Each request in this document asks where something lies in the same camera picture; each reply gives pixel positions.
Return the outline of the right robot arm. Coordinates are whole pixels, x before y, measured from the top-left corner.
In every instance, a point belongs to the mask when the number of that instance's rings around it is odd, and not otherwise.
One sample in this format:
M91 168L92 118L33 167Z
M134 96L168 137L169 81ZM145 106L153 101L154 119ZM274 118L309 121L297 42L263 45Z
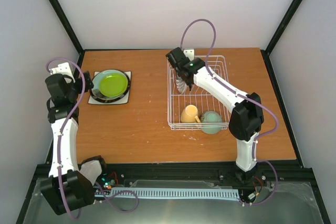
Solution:
M228 129L237 141L235 177L241 183L251 180L257 165L257 137L264 122L260 96L235 88L217 75L208 66L207 60L191 60L179 47L170 51L166 58L175 72L179 93L198 86L230 112Z

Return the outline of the white wire dish rack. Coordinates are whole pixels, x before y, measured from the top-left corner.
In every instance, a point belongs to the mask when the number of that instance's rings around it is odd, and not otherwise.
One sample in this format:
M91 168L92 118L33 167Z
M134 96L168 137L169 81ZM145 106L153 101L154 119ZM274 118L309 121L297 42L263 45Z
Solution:
M179 93L176 86L175 70L166 64L167 68L167 122L171 130L201 130L211 126L217 126L221 130L228 129L230 112L213 95L204 89L193 86ZM188 105L194 105L202 115L207 111L214 111L222 118L218 123L182 123L182 111Z

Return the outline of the floral patterned plate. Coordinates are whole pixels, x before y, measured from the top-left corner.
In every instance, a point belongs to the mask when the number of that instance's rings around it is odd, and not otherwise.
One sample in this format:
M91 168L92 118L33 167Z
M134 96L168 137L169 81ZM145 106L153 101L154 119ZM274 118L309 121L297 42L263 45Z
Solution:
M187 89L187 85L185 83L185 81L179 76L179 75L176 75L176 87L177 87L177 90L180 94L183 94L186 89Z

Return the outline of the yellow ceramic mug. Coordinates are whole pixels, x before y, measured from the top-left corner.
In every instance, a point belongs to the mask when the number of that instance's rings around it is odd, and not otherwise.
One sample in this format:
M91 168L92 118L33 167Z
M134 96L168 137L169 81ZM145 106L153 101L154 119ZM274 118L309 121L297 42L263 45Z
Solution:
M198 108L192 104L185 107L181 114L182 123L200 123Z

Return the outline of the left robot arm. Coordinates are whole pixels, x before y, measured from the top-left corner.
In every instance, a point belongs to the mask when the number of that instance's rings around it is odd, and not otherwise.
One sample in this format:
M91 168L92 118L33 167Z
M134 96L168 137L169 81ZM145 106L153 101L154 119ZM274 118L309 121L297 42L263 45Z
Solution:
M62 215L93 204L95 182L106 182L109 170L101 156L86 159L82 164L76 158L77 102L83 92L93 87L89 72L77 79L54 73L45 84L50 93L47 110L54 140L48 179L41 182L40 191L55 214Z

